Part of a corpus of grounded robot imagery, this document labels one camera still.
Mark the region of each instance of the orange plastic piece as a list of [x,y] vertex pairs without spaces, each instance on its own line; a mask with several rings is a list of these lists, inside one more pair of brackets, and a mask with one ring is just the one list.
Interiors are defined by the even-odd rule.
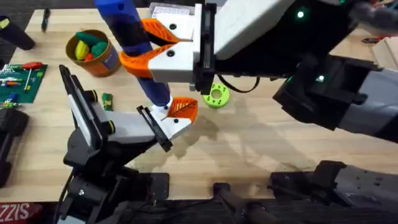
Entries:
[[189,97],[174,97],[168,118],[189,118],[194,122],[198,114],[198,101]]
[[161,24],[157,19],[142,19],[142,25],[144,30],[152,35],[162,39],[167,40],[172,43],[178,43],[180,40],[174,36],[163,24]]
[[173,45],[174,44],[169,44],[163,47],[158,47],[155,50],[151,50],[150,52],[146,52],[137,57],[130,57],[124,52],[121,52],[119,59],[129,73],[141,78],[153,78],[150,70],[148,69],[149,60],[171,48]]

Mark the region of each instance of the pen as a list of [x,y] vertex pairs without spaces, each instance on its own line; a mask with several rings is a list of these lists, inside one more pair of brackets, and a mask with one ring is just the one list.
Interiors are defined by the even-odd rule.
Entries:
[[45,32],[47,30],[47,25],[49,23],[49,17],[50,17],[50,9],[45,8],[44,15],[43,15],[43,22],[42,22],[42,32]]

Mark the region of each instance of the red screwdriver handle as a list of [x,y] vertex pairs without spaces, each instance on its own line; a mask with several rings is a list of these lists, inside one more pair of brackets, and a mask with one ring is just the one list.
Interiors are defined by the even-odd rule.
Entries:
[[23,69],[38,69],[43,67],[43,63],[42,62],[29,62],[26,64],[22,65]]

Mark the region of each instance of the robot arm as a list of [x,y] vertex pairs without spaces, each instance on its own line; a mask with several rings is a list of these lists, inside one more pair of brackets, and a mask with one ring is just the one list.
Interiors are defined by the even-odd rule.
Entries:
[[138,57],[121,53],[120,59],[135,76],[189,83],[202,95],[210,93],[215,74],[223,82],[224,74],[257,82],[286,78],[274,99],[298,121],[398,142],[397,72],[329,55],[358,21],[392,32],[397,18],[395,11],[354,0],[236,0],[217,13],[215,5],[197,4],[194,16],[142,20],[161,47]]

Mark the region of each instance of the white label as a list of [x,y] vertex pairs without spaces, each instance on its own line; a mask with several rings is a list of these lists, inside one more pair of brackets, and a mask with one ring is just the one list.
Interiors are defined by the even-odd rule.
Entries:
[[152,18],[156,18],[156,15],[158,13],[189,15],[189,9],[177,9],[173,7],[156,6],[154,12],[152,13]]

